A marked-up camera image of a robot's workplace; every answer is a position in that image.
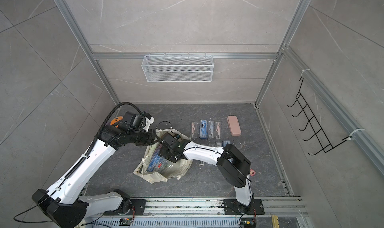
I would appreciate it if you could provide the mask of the clear case pink compass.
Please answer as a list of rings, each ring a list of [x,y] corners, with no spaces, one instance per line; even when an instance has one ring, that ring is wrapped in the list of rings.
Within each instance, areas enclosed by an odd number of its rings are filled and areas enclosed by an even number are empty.
[[[198,137],[198,134],[199,134],[198,123],[191,122],[191,138],[196,139]]]

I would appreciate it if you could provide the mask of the floral canvas tote bag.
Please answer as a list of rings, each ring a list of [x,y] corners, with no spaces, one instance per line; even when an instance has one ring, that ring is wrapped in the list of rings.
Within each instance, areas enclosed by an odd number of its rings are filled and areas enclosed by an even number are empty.
[[[139,165],[133,171],[133,174],[154,184],[158,182],[167,182],[169,179],[180,179],[183,177],[192,165],[191,160],[181,159],[176,163],[168,161],[160,156],[161,143],[147,146],[145,155]]]

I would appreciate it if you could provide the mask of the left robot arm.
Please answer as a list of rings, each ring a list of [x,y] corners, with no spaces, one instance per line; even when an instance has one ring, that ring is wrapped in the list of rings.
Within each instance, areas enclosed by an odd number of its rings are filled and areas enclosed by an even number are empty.
[[[121,106],[128,105],[137,113],[126,112],[123,118],[110,124],[109,120]],[[156,130],[150,129],[154,117],[142,112],[132,103],[120,103],[107,115],[93,141],[77,162],[48,189],[38,189],[32,196],[36,206],[61,228],[74,228],[82,220],[104,212],[127,214],[132,209],[130,196],[113,190],[96,196],[81,196],[81,192],[101,165],[119,148],[128,143],[136,146],[153,145]]]

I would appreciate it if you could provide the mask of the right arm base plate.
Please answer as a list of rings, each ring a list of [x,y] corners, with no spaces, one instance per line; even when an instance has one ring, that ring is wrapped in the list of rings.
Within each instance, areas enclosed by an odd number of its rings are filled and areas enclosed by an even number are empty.
[[[261,199],[252,199],[246,206],[239,203],[236,199],[224,199],[222,203],[226,215],[264,215],[264,205]]]

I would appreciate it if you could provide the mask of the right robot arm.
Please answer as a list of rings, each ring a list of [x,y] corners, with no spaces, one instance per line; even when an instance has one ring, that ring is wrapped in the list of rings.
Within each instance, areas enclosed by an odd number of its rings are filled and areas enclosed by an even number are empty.
[[[176,163],[180,160],[202,161],[216,166],[225,180],[235,188],[236,200],[244,209],[251,207],[251,162],[234,145],[210,147],[188,140],[161,142],[160,156]]]

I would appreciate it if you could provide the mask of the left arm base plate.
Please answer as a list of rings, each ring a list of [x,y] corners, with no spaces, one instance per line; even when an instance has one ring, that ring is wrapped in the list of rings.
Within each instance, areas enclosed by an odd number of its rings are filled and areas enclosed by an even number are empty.
[[[142,216],[146,208],[145,199],[130,199],[129,201],[123,202],[120,207],[115,211],[104,212],[105,216]]]

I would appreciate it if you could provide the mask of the blue box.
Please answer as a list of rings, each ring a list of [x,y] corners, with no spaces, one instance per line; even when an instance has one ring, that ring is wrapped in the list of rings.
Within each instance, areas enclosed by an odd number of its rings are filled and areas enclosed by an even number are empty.
[[[224,141],[223,141],[223,147],[225,147],[225,146],[228,145],[228,144],[231,144],[231,141],[228,141],[228,140],[224,140]]]

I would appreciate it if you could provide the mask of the small clear plastic box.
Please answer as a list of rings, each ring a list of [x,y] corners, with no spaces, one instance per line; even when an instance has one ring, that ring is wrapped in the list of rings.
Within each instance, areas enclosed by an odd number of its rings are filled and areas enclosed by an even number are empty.
[[[221,122],[215,122],[215,138],[220,139],[221,136]]]

